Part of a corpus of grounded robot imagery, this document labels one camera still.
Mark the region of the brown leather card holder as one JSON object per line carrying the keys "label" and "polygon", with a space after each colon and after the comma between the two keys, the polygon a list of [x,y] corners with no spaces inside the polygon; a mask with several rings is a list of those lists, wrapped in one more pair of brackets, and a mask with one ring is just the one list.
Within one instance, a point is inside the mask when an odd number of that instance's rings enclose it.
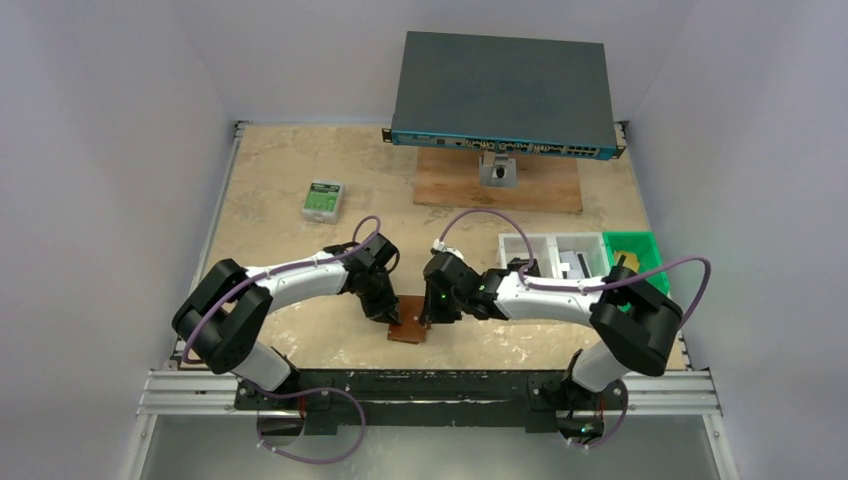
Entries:
{"label": "brown leather card holder", "polygon": [[399,295],[398,299],[401,324],[389,325],[387,339],[413,345],[424,343],[429,331],[429,327],[423,326],[420,321],[425,298],[417,295]]}

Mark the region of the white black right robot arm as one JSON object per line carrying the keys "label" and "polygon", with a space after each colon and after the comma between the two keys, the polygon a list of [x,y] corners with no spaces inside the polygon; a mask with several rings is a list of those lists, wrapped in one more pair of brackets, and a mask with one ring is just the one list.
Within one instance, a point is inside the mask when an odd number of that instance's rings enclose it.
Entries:
{"label": "white black right robot arm", "polygon": [[579,353],[571,382],[599,392],[629,372],[664,375],[684,320],[681,307],[647,279],[616,265],[588,279],[528,277],[521,270],[478,273],[452,252],[433,254],[423,269],[428,323],[557,320],[593,329],[596,344]]}

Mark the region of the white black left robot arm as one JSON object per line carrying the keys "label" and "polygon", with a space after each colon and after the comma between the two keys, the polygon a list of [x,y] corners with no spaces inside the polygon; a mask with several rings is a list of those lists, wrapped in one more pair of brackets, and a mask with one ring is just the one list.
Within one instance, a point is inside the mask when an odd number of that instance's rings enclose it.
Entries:
{"label": "white black left robot arm", "polygon": [[172,327],[213,373],[233,373],[278,392],[296,369],[259,341],[266,317],[301,301],[349,293],[358,297],[367,319],[397,324],[399,298],[388,264],[398,253],[385,236],[373,233],[276,266],[243,267],[224,259],[177,310]]}

